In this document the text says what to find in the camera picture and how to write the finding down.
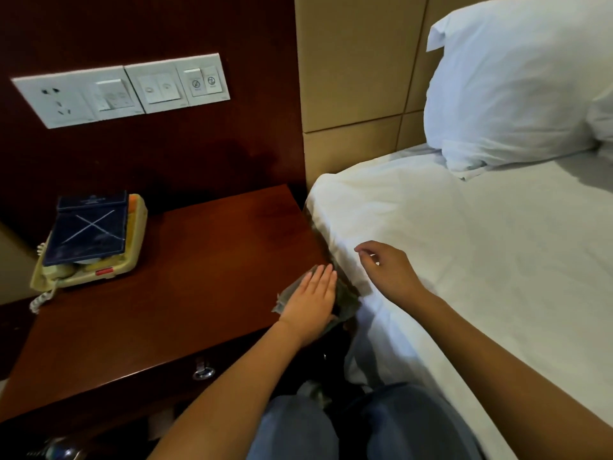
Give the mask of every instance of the nightstand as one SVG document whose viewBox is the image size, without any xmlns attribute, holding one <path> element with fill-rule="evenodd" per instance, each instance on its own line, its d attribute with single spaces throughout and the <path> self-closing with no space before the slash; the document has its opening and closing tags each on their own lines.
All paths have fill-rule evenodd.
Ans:
<svg viewBox="0 0 613 460">
<path fill-rule="evenodd" d="M 286 186 L 151 216 L 133 272 L 42 307 L 0 421 L 94 435 L 189 400 L 278 319 L 276 295 L 325 262 Z"/>
</svg>

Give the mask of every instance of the beige wall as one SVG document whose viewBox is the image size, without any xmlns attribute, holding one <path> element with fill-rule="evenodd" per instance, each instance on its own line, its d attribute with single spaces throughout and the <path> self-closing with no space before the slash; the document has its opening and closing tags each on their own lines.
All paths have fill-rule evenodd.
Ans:
<svg viewBox="0 0 613 460">
<path fill-rule="evenodd" d="M 0 305 L 36 295 L 29 288 L 36 256 L 0 224 Z"/>
<path fill-rule="evenodd" d="M 306 182 L 425 142 L 430 26 L 481 0 L 295 0 Z"/>
</svg>

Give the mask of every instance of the white wall plate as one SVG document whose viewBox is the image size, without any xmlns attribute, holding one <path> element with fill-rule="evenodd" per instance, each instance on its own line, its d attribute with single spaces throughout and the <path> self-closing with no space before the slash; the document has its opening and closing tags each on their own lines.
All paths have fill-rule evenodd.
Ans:
<svg viewBox="0 0 613 460">
<path fill-rule="evenodd" d="M 147 113 L 189 106 L 174 60 L 124 66 Z"/>
<path fill-rule="evenodd" d="M 191 106 L 230 99 L 218 53 L 179 58 L 174 64 Z"/>
<path fill-rule="evenodd" d="M 104 99 L 97 85 L 104 81 L 118 81 L 115 88 L 125 94 L 122 107 Z M 12 82 L 49 129 L 144 113 L 123 66 L 19 77 Z"/>
</svg>

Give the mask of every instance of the jeans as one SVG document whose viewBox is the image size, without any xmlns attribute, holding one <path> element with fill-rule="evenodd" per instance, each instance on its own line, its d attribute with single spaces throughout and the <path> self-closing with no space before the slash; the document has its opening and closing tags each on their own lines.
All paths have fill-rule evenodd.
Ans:
<svg viewBox="0 0 613 460">
<path fill-rule="evenodd" d="M 247 460 L 337 460 L 337 432 L 345 442 L 363 445 L 368 460 L 483 458 L 456 410 L 423 387 L 381 387 L 352 403 L 340 422 L 342 429 L 306 397 L 277 397 L 262 416 Z"/>
</svg>

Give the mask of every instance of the forearm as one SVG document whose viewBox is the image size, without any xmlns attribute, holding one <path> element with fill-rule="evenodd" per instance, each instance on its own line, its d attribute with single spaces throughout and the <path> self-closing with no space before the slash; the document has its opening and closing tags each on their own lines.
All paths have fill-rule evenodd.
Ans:
<svg viewBox="0 0 613 460">
<path fill-rule="evenodd" d="M 520 460 L 613 458 L 610 426 L 469 324 L 442 299 L 427 295 L 417 312 L 415 307 L 410 309 Z"/>
<path fill-rule="evenodd" d="M 300 349 L 277 323 L 175 421 L 150 460 L 244 459 L 270 395 Z"/>
</svg>

